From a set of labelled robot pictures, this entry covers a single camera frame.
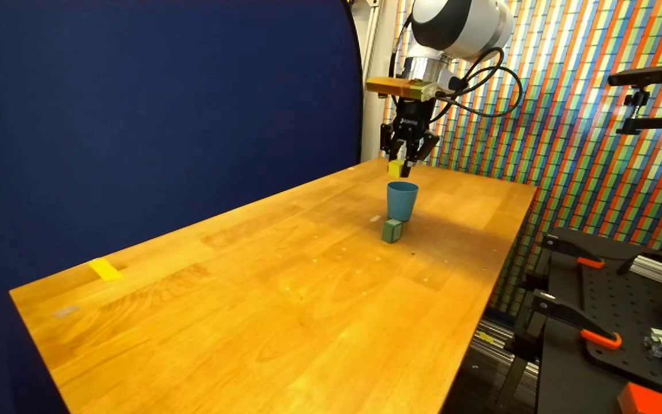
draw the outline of blue cup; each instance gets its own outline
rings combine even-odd
[[[409,220],[417,205],[418,185],[412,182],[387,184],[387,216],[394,220]]]

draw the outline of yellow tape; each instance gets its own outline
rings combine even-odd
[[[96,258],[88,262],[102,281],[119,281],[121,273],[117,271],[117,266],[113,266],[106,258]]]
[[[490,343],[490,344],[494,344],[494,346],[496,346],[496,343],[499,343],[494,336],[483,332],[483,330],[475,330],[474,336],[481,338],[481,340],[486,340],[486,343]]]
[[[388,161],[387,171],[398,178],[403,171],[403,161],[400,158]]]

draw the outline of tape strip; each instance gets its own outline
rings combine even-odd
[[[117,266],[113,266],[106,258],[96,258],[88,262],[102,281],[119,281],[121,273],[117,271]]]

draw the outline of wood grain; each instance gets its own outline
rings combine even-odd
[[[436,412],[536,187],[371,161],[12,290],[73,414]]]

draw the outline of blue curtain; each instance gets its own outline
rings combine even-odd
[[[57,412],[6,296],[358,158],[342,0],[0,2],[0,412]]]

